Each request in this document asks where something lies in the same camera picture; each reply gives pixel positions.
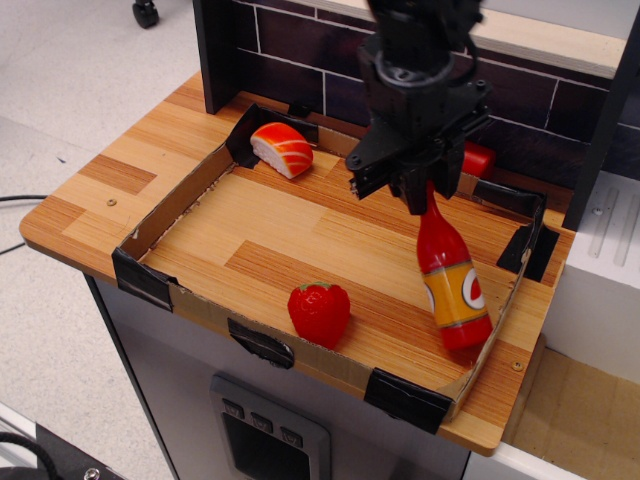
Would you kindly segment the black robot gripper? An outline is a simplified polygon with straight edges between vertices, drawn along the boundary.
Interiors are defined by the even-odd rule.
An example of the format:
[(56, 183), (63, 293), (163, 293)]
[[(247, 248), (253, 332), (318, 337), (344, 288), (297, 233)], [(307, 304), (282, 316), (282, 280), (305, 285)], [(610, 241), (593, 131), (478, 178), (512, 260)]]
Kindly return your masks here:
[(383, 187), (411, 215), (427, 211), (427, 184), (450, 199), (458, 189), (468, 135), (489, 117), (491, 86), (475, 77), (470, 32), (478, 1), (371, 1), (376, 31), (357, 57), (370, 125), (346, 158), (360, 199)]

